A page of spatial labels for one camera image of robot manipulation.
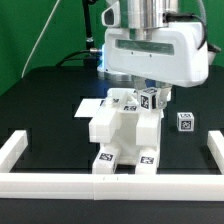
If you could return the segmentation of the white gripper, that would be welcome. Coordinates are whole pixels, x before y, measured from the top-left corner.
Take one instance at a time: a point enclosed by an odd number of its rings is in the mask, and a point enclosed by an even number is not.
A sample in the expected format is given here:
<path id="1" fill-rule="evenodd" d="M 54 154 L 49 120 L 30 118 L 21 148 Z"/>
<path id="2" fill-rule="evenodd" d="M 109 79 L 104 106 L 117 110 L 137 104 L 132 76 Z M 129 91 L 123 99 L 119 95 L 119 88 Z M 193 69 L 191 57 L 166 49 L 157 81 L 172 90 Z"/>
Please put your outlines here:
<path id="1" fill-rule="evenodd" d="M 106 2 L 107 73 L 132 75 L 137 94 L 146 88 L 144 78 L 165 82 L 156 86 L 157 109 L 171 100 L 172 85 L 192 87 L 207 79 L 207 30 L 199 16 L 178 12 L 172 0 Z"/>

